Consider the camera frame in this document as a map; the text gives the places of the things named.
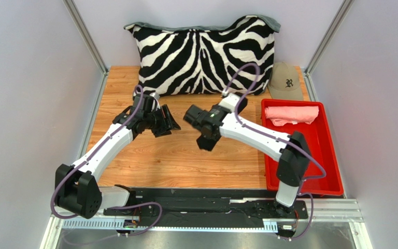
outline white wall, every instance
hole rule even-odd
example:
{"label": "white wall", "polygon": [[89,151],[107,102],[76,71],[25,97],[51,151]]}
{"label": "white wall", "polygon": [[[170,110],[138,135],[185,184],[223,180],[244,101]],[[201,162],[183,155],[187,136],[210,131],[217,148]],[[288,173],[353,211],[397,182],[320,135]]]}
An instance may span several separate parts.
{"label": "white wall", "polygon": [[374,248],[398,248],[398,1],[355,1],[312,79]]}
{"label": "white wall", "polygon": [[0,248],[38,248],[102,75],[62,1],[0,0]]}
{"label": "white wall", "polygon": [[167,27],[229,26],[248,14],[263,14],[281,25],[275,61],[306,67],[342,0],[74,0],[107,66],[139,65],[130,32],[142,21]]}

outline cap brim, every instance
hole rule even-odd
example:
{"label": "cap brim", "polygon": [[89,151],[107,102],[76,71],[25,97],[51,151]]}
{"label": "cap brim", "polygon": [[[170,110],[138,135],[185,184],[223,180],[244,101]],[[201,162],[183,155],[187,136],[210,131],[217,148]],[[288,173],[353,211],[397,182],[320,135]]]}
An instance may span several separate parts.
{"label": "cap brim", "polygon": [[292,91],[279,91],[268,85],[269,94],[271,98],[278,100],[303,100],[302,89],[296,88]]}

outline gray floor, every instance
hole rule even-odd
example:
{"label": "gray floor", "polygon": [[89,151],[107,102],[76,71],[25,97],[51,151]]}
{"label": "gray floor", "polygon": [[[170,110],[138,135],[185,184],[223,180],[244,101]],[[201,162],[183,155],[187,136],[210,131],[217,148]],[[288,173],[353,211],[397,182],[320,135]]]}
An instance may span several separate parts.
{"label": "gray floor", "polygon": [[[301,223],[297,233],[306,226]],[[111,230],[63,230],[69,242],[86,243],[115,234]],[[275,234],[234,232],[147,232],[136,237],[114,237],[86,246],[71,246],[62,241],[57,248],[355,248],[348,223],[313,223],[307,234],[296,241],[278,240]]]}

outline zebra stripe pattern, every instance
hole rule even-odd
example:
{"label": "zebra stripe pattern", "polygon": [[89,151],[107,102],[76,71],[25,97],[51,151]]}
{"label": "zebra stripe pattern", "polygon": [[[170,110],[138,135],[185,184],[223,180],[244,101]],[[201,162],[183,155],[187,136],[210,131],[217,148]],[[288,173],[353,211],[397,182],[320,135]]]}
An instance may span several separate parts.
{"label": "zebra stripe pattern", "polygon": [[[274,30],[258,16],[244,16],[222,30],[164,28],[132,24],[126,27],[140,55],[139,84],[145,93],[220,93],[243,65],[254,62],[261,69],[251,91],[265,91],[274,63]],[[230,91],[245,93],[255,78],[246,68]]]}

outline folded pink cloth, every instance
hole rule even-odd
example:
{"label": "folded pink cloth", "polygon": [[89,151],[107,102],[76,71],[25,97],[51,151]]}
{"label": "folded pink cloth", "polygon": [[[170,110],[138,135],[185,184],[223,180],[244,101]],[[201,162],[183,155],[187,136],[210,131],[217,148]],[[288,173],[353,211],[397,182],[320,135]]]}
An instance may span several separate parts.
{"label": "folded pink cloth", "polygon": [[318,106],[270,106],[265,108],[266,118],[269,118],[275,126],[284,126],[286,123],[295,125],[299,122],[310,125],[318,115]]}

